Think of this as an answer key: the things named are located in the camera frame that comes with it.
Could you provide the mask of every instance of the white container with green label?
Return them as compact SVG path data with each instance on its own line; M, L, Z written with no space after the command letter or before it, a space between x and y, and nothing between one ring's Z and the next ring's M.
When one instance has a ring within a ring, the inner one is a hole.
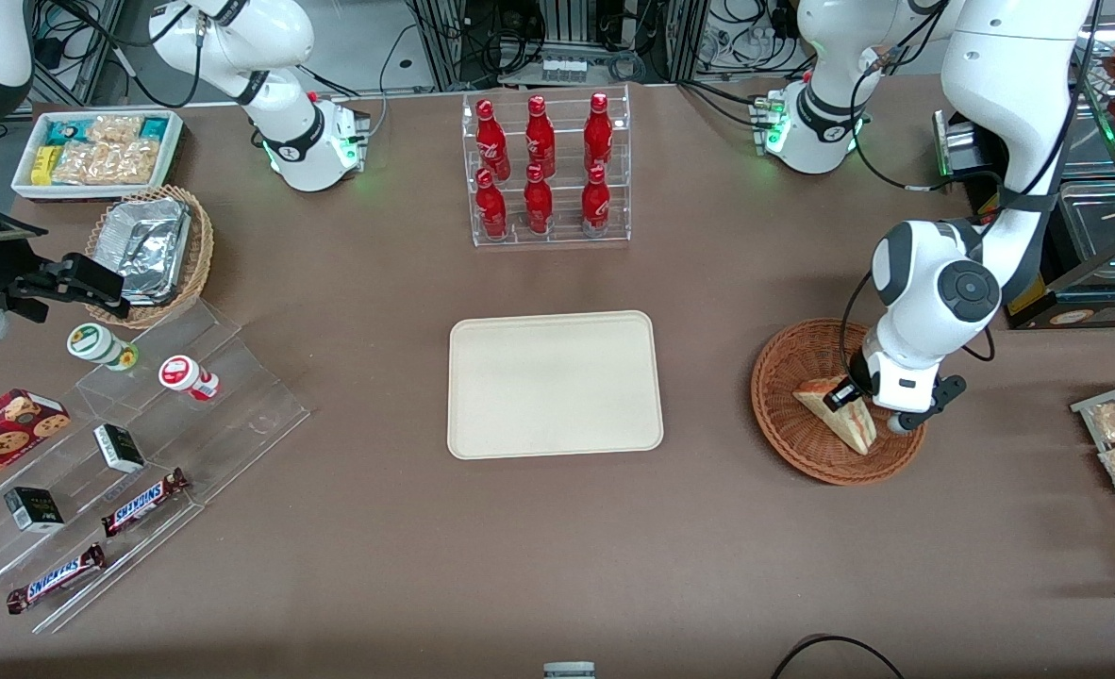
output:
M110 370L129 370L138 361L138 348L118 339L108 328L86 322L67 336L67 351L71 357L99 363Z

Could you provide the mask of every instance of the red bottle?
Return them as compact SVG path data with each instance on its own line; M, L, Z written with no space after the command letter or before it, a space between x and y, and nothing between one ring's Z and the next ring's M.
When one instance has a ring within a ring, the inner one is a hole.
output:
M583 187L583 233L588 237L599 237L609 227L609 201L612 198L603 184L603 166L597 164L586 173Z
M529 140L529 162L540 163L545 177L558 172L558 143L554 140L554 124L545 115L544 96L529 98L529 127L524 129Z
M545 184L545 173L540 163L532 163L529 166L524 205L529 210L529 229L536 235L546 235L554 223L554 194L549 190L549 184Z
M612 119L609 119L609 96L602 91L591 95L591 117L588 117L583 128L583 164L588 172L595 167L595 163L609 166L612 159Z
M494 119L494 106L486 99L476 104L478 111L478 154L483 167L494 173L494 181L506 181L512 176L512 163L506 159L506 135L503 126Z
M478 203L478 219L483 223L483 231L492 241L505 240L506 202L503 201L503 193L494 185L494 175L488 168L478 168L475 180L478 181L475 202Z

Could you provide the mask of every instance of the acrylic bottle rack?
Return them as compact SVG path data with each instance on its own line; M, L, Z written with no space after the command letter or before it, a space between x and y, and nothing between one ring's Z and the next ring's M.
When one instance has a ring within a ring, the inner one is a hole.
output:
M591 113L591 95L603 91L609 96L609 117L612 119L612 158L605 167L605 184L610 190L609 224L603 235L589 237L583 233L583 187L586 185L586 168L583 164L583 127ZM622 245L632 235L632 212L630 204L630 182L632 173L630 129L632 120L629 110L628 87L601 87L600 89L545 89L545 108L554 125L554 140L558 151L558 172L549 177L553 190L554 224L547 235L536 235L527 226L524 210L524 171L529 167L527 144L524 128L529 125L529 107L516 91L483 91L465 95L463 99L463 148L466 159L466 190L469 194L471 233L476 246L520 248L546 245ZM506 201L506 239L488 240L478 219L475 194L475 172L481 167L478 155L478 116L475 104L488 99L494 104L494 117L506 135L506 155L512 164L512 175L501 182L500 191Z
M70 425L0 473L0 614L9 592L32 583L99 542L108 566L41 598L18 624L56 632L113 588L184 524L204 511L239 474L309 417L284 382L264 369L239 337L239 327L204 301L186 305L139 334L138 365L126 372L96 367L61 400ZM164 359L186 353L220 378L220 392L200 402L163 388ZM134 436L146 465L135 474L106 467L93 430L101 423ZM173 468L192 483L114 537L110 515ZM17 528L3 494L12 486L49 491L65 525L56 533Z

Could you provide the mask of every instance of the red cookie box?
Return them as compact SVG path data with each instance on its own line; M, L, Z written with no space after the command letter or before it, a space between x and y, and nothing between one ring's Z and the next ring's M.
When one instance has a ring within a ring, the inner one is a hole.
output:
M21 389L0 397L0 472L70 424L66 408Z

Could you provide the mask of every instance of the brown tablecloth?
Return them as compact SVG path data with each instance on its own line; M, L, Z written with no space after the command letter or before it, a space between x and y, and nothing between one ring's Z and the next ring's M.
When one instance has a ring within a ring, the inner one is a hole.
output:
M634 240L559 253L471 245L457 95L395 99L370 171L319 194L269 171L240 108L183 111L176 180L217 233L205 297L316 416L62 632L30 636L0 601L0 676L540 676L579 658L604 679L766 676L815 632L906 676L1115 676L1115 497L1067 409L1115 387L1115 331L996 332L992 365L947 361L971 387L905 472L808 481L750 414L757 351L841 313L899 220L967 207L854 157L795 174L681 90L631 94ZM923 180L940 105L933 78L884 83L873 162ZM100 211L14 207L52 230L48 256ZM456 321L607 309L652 318L657 450L449 455ZM16 321L0 394L69 389L88 366L62 339L86 318ZM854 318L878 318L871 292ZM881 671L817 648L786 676Z

